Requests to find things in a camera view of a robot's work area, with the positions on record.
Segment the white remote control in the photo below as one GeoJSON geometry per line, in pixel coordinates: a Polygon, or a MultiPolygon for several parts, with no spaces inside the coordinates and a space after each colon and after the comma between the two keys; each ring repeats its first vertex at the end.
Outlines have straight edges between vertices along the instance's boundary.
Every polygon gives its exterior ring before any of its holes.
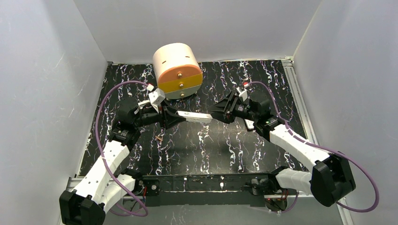
{"type": "Polygon", "coordinates": [[[210,123],[213,119],[213,117],[207,113],[177,111],[177,114],[184,117],[188,122],[210,123]]]}

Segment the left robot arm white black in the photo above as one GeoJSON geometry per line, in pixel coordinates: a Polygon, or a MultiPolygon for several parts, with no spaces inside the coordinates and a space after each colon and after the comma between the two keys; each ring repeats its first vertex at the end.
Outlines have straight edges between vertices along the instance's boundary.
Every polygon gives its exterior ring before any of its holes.
{"type": "Polygon", "coordinates": [[[159,123],[168,129],[186,120],[186,113],[166,103],[159,107],[149,101],[120,106],[108,142],[99,145],[101,156],[73,190],[61,194],[62,222],[65,225],[103,224],[111,208],[134,189],[136,176],[132,171],[119,175],[115,172],[138,141],[140,128],[159,123]]]}

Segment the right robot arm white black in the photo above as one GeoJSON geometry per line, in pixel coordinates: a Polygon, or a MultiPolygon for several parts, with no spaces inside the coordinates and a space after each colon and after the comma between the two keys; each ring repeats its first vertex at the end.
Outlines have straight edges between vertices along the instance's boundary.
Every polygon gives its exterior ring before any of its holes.
{"type": "Polygon", "coordinates": [[[293,155],[309,171],[295,171],[281,166],[268,175],[268,188],[295,189],[311,194],[323,206],[331,206],[356,189],[347,159],[327,153],[298,140],[299,135],[286,127],[270,109],[267,97],[245,98],[237,91],[209,107],[211,116],[230,124],[235,118],[253,121],[256,133],[293,155]]]}

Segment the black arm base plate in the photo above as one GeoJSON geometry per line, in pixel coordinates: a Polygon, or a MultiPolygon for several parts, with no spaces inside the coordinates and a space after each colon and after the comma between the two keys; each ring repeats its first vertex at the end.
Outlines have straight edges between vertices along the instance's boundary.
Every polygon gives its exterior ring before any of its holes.
{"type": "Polygon", "coordinates": [[[249,205],[263,207],[270,200],[286,206],[297,192],[282,189],[269,173],[210,175],[135,175],[133,193],[147,207],[172,205],[249,205]]]}

